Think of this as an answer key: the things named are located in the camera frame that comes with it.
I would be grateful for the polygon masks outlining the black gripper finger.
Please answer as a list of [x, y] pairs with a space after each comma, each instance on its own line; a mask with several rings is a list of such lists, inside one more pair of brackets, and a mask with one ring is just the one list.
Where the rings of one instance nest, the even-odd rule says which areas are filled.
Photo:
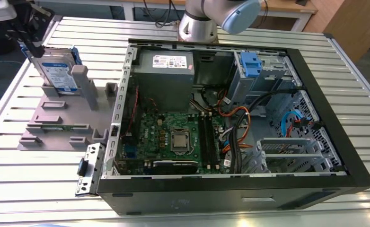
[[10, 36], [10, 38], [13, 38], [17, 41], [21, 47], [21, 51], [24, 53], [29, 53], [30, 56], [36, 58], [42, 57], [44, 47], [41, 46], [38, 41], [34, 41], [34, 38], [25, 30], [8, 29], [6, 33]]

